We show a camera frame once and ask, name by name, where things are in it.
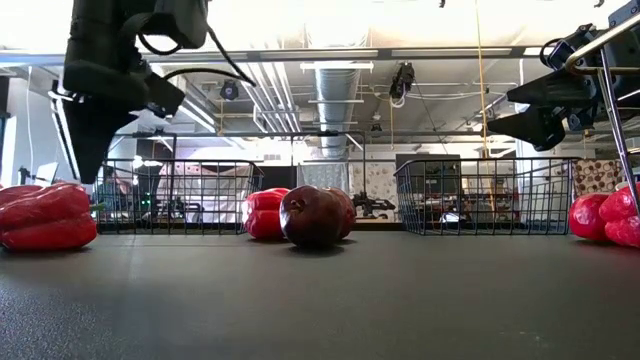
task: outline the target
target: white wall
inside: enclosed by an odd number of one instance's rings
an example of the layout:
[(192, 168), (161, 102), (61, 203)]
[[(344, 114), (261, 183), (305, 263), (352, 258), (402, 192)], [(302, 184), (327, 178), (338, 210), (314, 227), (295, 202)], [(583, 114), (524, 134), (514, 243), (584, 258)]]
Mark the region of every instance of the white wall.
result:
[[(31, 136), (33, 140), (33, 172), (38, 166), (50, 162), (58, 162), (59, 168), (56, 178), (72, 180), (69, 165), (60, 146), (58, 132), (51, 117), (51, 107), (48, 98), (31, 92), (29, 95), (31, 117)], [(16, 117), (16, 142), (11, 184), (19, 183), (18, 169), (30, 167), (30, 147), (28, 136), (27, 116), (27, 82), (22, 79), (11, 79), (9, 82), (9, 98), (7, 108)]]

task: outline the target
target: black wire basket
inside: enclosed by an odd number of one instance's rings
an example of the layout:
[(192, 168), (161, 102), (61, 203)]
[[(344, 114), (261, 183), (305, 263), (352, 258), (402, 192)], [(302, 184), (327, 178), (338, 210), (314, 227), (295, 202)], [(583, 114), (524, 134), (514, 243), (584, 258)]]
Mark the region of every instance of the black wire basket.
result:
[(242, 234), (264, 173), (243, 160), (107, 159), (94, 185), (102, 234)]
[(566, 235), (575, 160), (406, 162), (395, 172), (403, 227), (421, 235)]

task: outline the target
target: wire basket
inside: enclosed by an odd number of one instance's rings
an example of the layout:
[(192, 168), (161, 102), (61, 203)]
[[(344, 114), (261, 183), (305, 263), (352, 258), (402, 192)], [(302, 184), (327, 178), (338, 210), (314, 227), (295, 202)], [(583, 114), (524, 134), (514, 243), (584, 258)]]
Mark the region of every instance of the wire basket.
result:
[(574, 160), (406, 162), (395, 172), (403, 227), (421, 235), (566, 235)]
[(264, 173), (243, 160), (108, 159), (92, 194), (102, 234), (242, 234)]

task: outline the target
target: dark gray table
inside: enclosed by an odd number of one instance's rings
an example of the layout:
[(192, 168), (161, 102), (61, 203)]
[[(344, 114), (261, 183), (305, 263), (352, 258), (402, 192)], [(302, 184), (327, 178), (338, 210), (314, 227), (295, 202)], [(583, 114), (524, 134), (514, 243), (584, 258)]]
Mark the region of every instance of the dark gray table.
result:
[(2, 359), (639, 359), (640, 251), (356, 233), (342, 251), (102, 237), (0, 256)]

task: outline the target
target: table surface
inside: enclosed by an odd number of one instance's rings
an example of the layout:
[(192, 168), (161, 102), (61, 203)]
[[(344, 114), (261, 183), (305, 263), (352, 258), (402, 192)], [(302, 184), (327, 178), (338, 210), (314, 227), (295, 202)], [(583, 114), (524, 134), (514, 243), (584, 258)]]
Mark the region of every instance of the table surface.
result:
[(640, 251), (570, 237), (104, 236), (0, 254), (3, 359), (638, 359)]

